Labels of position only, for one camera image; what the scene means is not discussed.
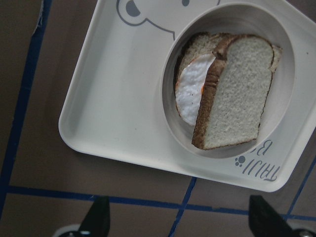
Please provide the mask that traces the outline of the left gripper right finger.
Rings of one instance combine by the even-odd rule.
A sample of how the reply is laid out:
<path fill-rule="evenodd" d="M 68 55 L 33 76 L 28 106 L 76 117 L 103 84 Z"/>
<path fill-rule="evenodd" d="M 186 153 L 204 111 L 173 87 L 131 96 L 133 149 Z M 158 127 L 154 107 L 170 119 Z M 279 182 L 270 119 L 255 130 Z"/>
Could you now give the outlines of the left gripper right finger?
<path fill-rule="evenodd" d="M 248 224 L 255 237 L 296 237 L 286 221 L 262 196 L 249 198 Z"/>

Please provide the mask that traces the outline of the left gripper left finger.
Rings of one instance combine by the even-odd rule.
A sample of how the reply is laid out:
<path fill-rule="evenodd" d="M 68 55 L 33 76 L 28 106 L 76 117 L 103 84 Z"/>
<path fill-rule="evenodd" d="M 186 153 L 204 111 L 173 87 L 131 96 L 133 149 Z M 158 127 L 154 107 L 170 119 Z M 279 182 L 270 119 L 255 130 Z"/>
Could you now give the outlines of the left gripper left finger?
<path fill-rule="evenodd" d="M 109 230 L 109 197 L 98 197 L 86 214 L 78 231 L 81 233 L 89 233 L 90 235 L 107 235 L 109 233 Z"/>

